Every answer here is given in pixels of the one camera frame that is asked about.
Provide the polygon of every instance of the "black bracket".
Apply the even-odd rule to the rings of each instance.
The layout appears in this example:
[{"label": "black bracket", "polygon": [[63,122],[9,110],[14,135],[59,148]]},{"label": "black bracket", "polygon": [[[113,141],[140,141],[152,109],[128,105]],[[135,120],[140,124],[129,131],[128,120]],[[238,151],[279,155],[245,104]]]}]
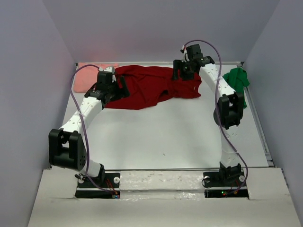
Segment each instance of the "black bracket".
[{"label": "black bracket", "polygon": [[120,76],[116,81],[113,81],[113,73],[100,71],[98,72],[97,82],[84,95],[87,97],[95,97],[102,102],[104,108],[107,103],[117,101],[122,98],[129,97],[125,78]]},{"label": "black bracket", "polygon": [[239,178],[244,176],[244,173],[241,170],[240,164],[226,168],[220,163],[219,171],[204,172],[203,176],[202,184],[205,188],[230,187],[231,185],[236,186],[240,184],[242,181]]},{"label": "black bracket", "polygon": [[86,149],[81,134],[52,129],[48,135],[49,163],[80,171],[86,163]]},{"label": "black bracket", "polygon": [[214,64],[214,60],[210,56],[203,56],[199,44],[187,47],[186,52],[188,61],[174,60],[173,62],[173,80],[177,80],[179,75],[182,80],[192,80],[195,73],[199,73],[201,67],[207,64]]},{"label": "black bracket", "polygon": [[[218,100],[217,108],[219,110],[221,124],[225,129],[239,125],[243,117],[244,94],[235,92],[229,96],[223,95]],[[219,125],[216,110],[214,110],[214,121]]]}]

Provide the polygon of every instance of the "white wall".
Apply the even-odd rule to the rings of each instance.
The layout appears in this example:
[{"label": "white wall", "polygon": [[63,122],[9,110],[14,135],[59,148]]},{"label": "white wall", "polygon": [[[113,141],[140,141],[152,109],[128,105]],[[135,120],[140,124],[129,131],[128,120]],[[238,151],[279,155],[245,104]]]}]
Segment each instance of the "white wall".
[{"label": "white wall", "polygon": [[211,41],[224,61],[244,61],[279,2],[43,1],[76,62],[173,61],[192,39]]},{"label": "white wall", "polygon": [[25,227],[75,69],[41,0],[0,7],[0,226]]},{"label": "white wall", "polygon": [[281,0],[245,69],[274,163],[303,223],[303,1]]}]

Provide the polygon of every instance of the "red wire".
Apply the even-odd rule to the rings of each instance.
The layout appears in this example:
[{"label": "red wire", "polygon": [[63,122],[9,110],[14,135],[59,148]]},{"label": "red wire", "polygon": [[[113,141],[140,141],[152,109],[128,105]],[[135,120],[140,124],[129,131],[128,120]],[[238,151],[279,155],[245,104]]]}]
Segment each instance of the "red wire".
[{"label": "red wire", "polygon": [[111,188],[114,190],[115,194],[118,195],[118,193],[115,191],[115,189],[114,189],[112,183],[110,182],[110,180],[107,179],[107,181],[108,181],[109,185],[111,186]]}]

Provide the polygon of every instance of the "white platform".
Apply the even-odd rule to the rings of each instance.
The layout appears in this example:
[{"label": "white platform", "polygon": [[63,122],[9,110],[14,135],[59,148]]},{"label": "white platform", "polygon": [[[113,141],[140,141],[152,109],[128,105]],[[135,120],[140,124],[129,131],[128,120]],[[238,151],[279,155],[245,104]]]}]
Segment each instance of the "white platform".
[{"label": "white platform", "polygon": [[122,171],[121,199],[76,199],[74,174],[44,170],[28,227],[300,226],[276,168],[250,169],[249,200],[204,198],[203,171]]},{"label": "white platform", "polygon": [[[223,65],[223,74],[236,65]],[[221,139],[214,95],[202,82],[200,98],[174,98],[142,110],[104,109],[88,129],[91,158],[106,169],[217,168]],[[83,94],[75,93],[79,103]],[[235,147],[250,167],[268,166],[249,103]],[[76,111],[70,97],[64,123]]]}]

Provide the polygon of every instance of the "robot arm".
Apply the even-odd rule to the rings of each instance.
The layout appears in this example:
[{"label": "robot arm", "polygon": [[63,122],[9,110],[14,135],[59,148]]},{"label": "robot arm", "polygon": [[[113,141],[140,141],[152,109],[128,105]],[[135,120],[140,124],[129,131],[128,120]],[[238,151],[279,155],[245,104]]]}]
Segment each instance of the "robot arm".
[{"label": "robot arm", "polygon": [[215,174],[212,181],[215,181],[215,184],[216,182],[229,184],[239,178],[242,172],[240,159],[225,139],[224,134],[230,142],[236,138],[237,126],[243,117],[244,94],[236,93],[222,77],[218,78],[218,71],[213,59],[210,56],[203,56],[198,44],[189,46],[181,52],[183,59],[174,60],[173,79],[178,79],[180,76],[182,80],[190,80],[194,79],[195,73],[198,73],[214,94],[219,79],[216,104],[220,119],[217,118],[214,111],[214,120],[217,125],[219,125],[219,121],[222,125],[222,130],[220,130],[222,155],[219,172]]},{"label": "robot arm", "polygon": [[[82,139],[84,134],[80,115],[87,129],[108,102],[128,97],[124,77],[119,79],[122,88],[119,87],[113,67],[99,70],[97,82],[85,94],[80,112],[76,111],[60,129],[51,130],[48,136],[51,165],[86,173],[87,152]],[[104,166],[90,159],[87,174],[103,181]]]}]

